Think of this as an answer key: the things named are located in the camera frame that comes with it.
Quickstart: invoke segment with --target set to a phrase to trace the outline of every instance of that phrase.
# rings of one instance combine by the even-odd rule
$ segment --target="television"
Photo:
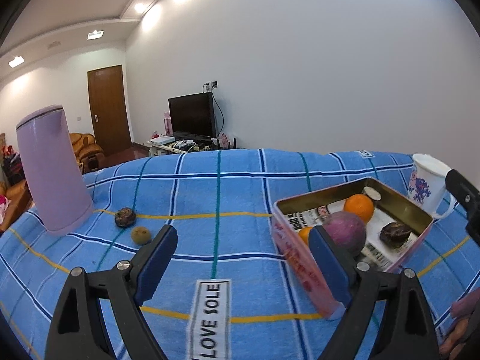
[[[176,139],[210,140],[217,137],[211,92],[169,99],[172,132]]]

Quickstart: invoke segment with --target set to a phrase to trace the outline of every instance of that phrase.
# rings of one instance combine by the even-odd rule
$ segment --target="pink tin box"
[[[374,178],[363,178],[349,183],[313,191],[275,202],[272,237],[285,255],[310,300],[324,318],[337,319],[345,310],[328,288],[308,246],[297,235],[303,227],[322,224],[322,217],[341,211],[348,197],[372,187],[381,194],[375,212],[367,224],[367,241],[356,259],[366,261],[384,272],[395,271],[405,264],[412,252],[428,234],[433,218],[405,196]],[[399,221],[413,230],[408,241],[399,249],[392,249],[378,238],[388,223]]]

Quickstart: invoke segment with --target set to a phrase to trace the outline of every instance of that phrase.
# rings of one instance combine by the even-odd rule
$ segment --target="floral mug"
[[[445,177],[451,170],[442,161],[427,154],[413,155],[413,170],[410,176],[408,196],[435,219],[444,219],[450,215],[457,202],[450,194],[450,205],[443,214],[437,213],[446,192]]]

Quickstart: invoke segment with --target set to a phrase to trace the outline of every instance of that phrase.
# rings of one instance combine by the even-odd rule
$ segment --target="bed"
[[[94,214],[74,233],[49,235],[35,208],[0,238],[0,308],[33,359],[43,359],[52,314],[71,269],[112,268],[138,250],[114,213],[134,207],[136,226],[154,236],[177,229],[178,247],[153,298],[142,307],[170,360],[185,359],[198,279],[231,279],[231,359],[316,359],[338,321],[318,315],[270,235],[273,203],[284,197],[373,177],[406,193],[411,156],[352,151],[319,155],[275,150],[206,151],[148,157],[84,176]],[[445,210],[445,200],[440,212]],[[433,225],[408,267],[420,278],[438,338],[449,307],[478,286],[480,254],[457,206]],[[366,359],[382,317],[378,302],[357,356]],[[108,301],[102,310],[119,359],[129,359]]]

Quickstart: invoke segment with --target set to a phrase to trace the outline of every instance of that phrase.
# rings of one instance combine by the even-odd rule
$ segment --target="sofa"
[[[5,183],[0,181],[0,195],[10,200],[3,222],[0,223],[0,235],[3,234],[32,204],[32,195],[28,190],[26,180],[6,188]]]
[[[99,156],[103,154],[103,149],[95,142],[95,137],[92,134],[73,132],[70,133],[70,142],[83,173],[97,170]]]

